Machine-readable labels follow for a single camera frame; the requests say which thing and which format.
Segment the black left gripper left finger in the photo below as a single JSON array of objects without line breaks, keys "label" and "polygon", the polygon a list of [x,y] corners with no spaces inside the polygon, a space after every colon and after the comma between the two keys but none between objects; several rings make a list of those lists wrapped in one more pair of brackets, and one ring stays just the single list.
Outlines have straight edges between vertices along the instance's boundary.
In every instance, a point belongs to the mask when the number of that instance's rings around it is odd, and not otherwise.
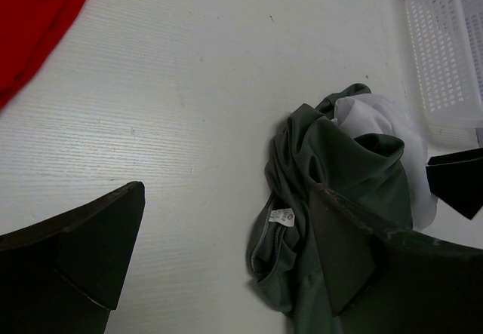
[{"label": "black left gripper left finger", "polygon": [[129,182],[1,236],[3,333],[103,333],[122,293],[143,218]]}]

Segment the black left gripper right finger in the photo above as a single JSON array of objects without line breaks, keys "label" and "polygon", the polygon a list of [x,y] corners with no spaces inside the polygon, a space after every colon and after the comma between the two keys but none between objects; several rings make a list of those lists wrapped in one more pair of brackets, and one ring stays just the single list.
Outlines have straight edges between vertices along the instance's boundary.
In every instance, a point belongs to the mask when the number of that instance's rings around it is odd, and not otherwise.
[{"label": "black left gripper right finger", "polygon": [[391,222],[321,184],[309,213],[344,333],[480,333],[482,251]]}]

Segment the dark green t-shirt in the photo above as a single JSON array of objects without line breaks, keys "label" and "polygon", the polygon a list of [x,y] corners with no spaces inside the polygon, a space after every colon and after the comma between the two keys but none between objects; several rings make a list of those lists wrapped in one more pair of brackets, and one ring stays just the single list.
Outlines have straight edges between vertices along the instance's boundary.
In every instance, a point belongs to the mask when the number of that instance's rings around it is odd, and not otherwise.
[{"label": "dark green t-shirt", "polygon": [[295,333],[337,333],[309,218],[309,193],[322,184],[407,228],[413,225],[403,142],[381,133],[351,137],[333,120],[336,102],[368,93],[353,84],[316,107],[301,105],[269,144],[271,194],[247,248],[255,290],[286,315]]}]

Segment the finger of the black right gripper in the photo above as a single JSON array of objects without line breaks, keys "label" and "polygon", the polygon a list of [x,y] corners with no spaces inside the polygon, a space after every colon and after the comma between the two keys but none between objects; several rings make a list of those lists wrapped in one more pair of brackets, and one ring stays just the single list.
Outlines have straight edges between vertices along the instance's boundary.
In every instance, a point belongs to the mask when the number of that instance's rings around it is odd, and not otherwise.
[{"label": "finger of the black right gripper", "polygon": [[426,175],[432,194],[465,218],[482,208],[482,149],[431,157]]}]

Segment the white t-shirt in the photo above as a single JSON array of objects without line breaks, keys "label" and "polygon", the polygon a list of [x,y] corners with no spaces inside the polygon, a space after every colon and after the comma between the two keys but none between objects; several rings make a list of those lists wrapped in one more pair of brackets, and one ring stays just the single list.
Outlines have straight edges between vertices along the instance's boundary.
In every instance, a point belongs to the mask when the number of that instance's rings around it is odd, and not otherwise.
[{"label": "white t-shirt", "polygon": [[395,136],[405,144],[401,163],[405,169],[416,230],[429,227],[437,213],[437,198],[426,175],[428,150],[409,113],[385,97],[363,93],[335,102],[332,122],[350,137],[366,133]]}]

